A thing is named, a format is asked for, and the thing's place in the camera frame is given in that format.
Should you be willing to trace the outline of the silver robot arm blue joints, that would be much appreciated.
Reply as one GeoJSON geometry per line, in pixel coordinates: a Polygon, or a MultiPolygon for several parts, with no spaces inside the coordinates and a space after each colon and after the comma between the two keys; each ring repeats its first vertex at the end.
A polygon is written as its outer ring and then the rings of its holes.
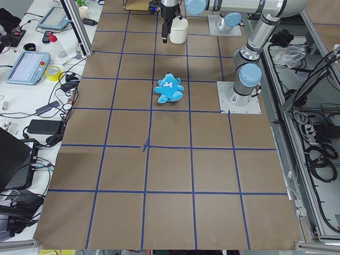
{"type": "Polygon", "coordinates": [[[304,0],[186,1],[185,7],[192,15],[198,15],[206,10],[261,14],[247,43],[234,54],[236,79],[233,88],[237,94],[248,96],[261,80],[262,71],[257,61],[269,36],[281,18],[300,13],[308,4],[309,1],[304,0]]]}

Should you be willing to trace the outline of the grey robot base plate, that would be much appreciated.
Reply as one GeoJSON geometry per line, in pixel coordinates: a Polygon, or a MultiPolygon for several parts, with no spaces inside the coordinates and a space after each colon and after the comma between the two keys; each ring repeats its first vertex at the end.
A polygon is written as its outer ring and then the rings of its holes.
{"type": "Polygon", "coordinates": [[[234,82],[217,82],[220,112],[225,114],[261,114],[254,88],[251,95],[241,96],[234,91],[234,82]]]}

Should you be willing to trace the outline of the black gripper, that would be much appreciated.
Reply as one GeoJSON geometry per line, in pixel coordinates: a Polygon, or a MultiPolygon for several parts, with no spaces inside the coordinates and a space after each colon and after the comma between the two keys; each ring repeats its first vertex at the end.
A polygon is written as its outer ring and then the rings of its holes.
{"type": "Polygon", "coordinates": [[[161,37],[164,44],[168,42],[168,36],[171,33],[171,20],[181,16],[181,9],[178,0],[161,0],[160,4],[161,17],[164,19],[161,28],[161,37]]]}

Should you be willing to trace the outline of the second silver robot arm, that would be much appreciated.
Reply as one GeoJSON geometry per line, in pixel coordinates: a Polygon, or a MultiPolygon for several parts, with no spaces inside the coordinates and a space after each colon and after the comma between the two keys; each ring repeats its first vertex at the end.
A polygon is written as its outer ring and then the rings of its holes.
{"type": "MultiPolygon", "coordinates": [[[[186,41],[188,21],[181,14],[181,1],[154,1],[149,3],[149,12],[160,10],[163,24],[161,37],[168,41],[182,44],[186,41]]],[[[239,12],[220,10],[217,15],[208,15],[209,32],[212,36],[240,36],[242,15],[239,12]]]]}

